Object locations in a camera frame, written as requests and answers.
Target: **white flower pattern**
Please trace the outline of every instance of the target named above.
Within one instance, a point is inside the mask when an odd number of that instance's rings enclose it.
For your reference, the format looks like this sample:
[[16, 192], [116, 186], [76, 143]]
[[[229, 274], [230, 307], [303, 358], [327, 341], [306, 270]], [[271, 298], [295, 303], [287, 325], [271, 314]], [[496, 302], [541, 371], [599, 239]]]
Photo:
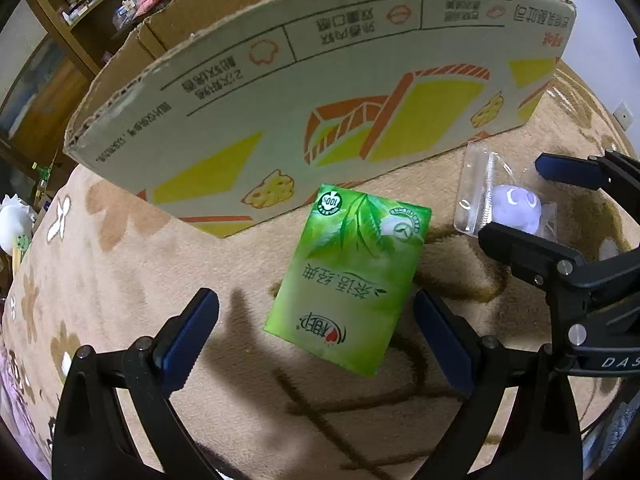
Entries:
[[47, 231], [47, 242], [50, 242], [55, 238], [57, 234], [60, 234], [60, 239], [63, 240], [65, 236], [65, 218], [67, 213], [71, 209], [71, 200], [68, 196], [65, 196], [63, 203], [60, 203], [60, 199], [56, 203], [56, 212], [58, 213], [58, 219], [53, 222], [52, 226]]

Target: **beige blanket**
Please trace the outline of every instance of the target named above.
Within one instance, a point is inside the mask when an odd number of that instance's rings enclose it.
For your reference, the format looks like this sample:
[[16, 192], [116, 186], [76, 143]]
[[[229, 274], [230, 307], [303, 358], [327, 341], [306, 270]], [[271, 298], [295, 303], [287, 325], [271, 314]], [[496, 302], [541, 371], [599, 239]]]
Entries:
[[[566, 66], [529, 124], [488, 142], [521, 169], [531, 169], [541, 151], [629, 153], [604, 108]], [[435, 288], [481, 335], [537, 350], [550, 340], [543, 293], [513, 279], [475, 239], [452, 228], [463, 154], [459, 148], [358, 189], [433, 209], [416, 289]], [[538, 186], [559, 205], [560, 241], [586, 257], [638, 244], [638, 226], [603, 194]], [[98, 352], [126, 348], [155, 334], [207, 286], [220, 298], [220, 320], [172, 403], [191, 435], [214, 452], [217, 467], [255, 480], [410, 478], [460, 406], [416, 328], [412, 298], [373, 379], [262, 331], [307, 215], [308, 206], [217, 239], [77, 168], [34, 236], [2, 320], [42, 450], [49, 453], [58, 398], [80, 344]], [[583, 425], [616, 387], [591, 378], [572, 379], [572, 385]], [[505, 396], [476, 466], [490, 460], [514, 394]], [[144, 460], [158, 466], [130, 399], [123, 402]]]

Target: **electrical outlet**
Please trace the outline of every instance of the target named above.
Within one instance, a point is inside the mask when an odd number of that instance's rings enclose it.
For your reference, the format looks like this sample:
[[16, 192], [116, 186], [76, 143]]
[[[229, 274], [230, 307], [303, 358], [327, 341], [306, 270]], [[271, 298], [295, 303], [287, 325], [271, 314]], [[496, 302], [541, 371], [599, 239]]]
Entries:
[[623, 130], [628, 130], [631, 123], [634, 121], [634, 117], [626, 107], [624, 103], [620, 103], [620, 106], [613, 112], [613, 116], [618, 120]]

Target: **screw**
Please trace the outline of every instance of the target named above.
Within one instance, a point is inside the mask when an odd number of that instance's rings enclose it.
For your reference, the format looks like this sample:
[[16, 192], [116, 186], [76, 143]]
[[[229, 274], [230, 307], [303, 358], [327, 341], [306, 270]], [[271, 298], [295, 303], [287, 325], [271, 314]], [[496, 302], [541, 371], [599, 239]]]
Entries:
[[136, 339], [134, 343], [137, 350], [148, 350], [151, 348], [151, 343], [153, 343], [153, 339], [151, 339], [148, 335], [143, 335]]
[[500, 342], [496, 338], [495, 335], [483, 335], [480, 339], [482, 346], [488, 348], [489, 350], [493, 350], [494, 348], [498, 348], [500, 346]]
[[568, 276], [569, 274], [574, 272], [574, 266], [569, 260], [560, 260], [556, 268], [558, 269], [558, 272], [563, 276]]
[[76, 355], [79, 358], [84, 359], [85, 357], [89, 357], [92, 351], [93, 351], [93, 348], [91, 348], [89, 345], [84, 345], [78, 349], [78, 352], [76, 352]]
[[574, 346], [580, 346], [587, 339], [587, 329], [580, 323], [576, 323], [569, 329], [569, 342]]

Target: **clear plastic bag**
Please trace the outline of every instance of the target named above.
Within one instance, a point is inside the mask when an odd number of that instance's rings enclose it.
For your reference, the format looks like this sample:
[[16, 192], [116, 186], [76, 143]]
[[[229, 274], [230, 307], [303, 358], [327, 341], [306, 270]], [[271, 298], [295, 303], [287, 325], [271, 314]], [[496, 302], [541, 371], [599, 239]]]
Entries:
[[491, 221], [547, 240], [558, 240], [558, 208], [534, 189], [521, 187], [518, 174], [486, 142], [470, 142], [460, 176], [454, 227], [477, 237]]

